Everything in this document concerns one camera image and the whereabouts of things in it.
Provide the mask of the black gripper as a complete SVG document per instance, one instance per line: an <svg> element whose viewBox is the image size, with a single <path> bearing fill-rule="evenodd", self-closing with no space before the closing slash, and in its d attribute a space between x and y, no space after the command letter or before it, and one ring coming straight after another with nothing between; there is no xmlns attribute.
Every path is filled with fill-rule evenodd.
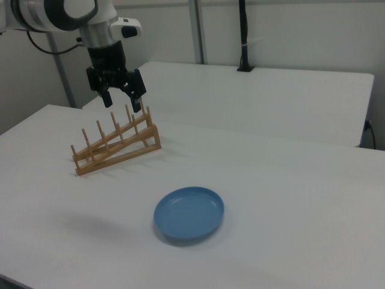
<svg viewBox="0 0 385 289"><path fill-rule="evenodd" d="M92 91L98 92L104 106L112 105L109 87L120 88L128 95L134 113L141 110L141 97L147 90L138 69L127 71L121 41L101 48L88 48L92 66L86 69Z"/></svg>

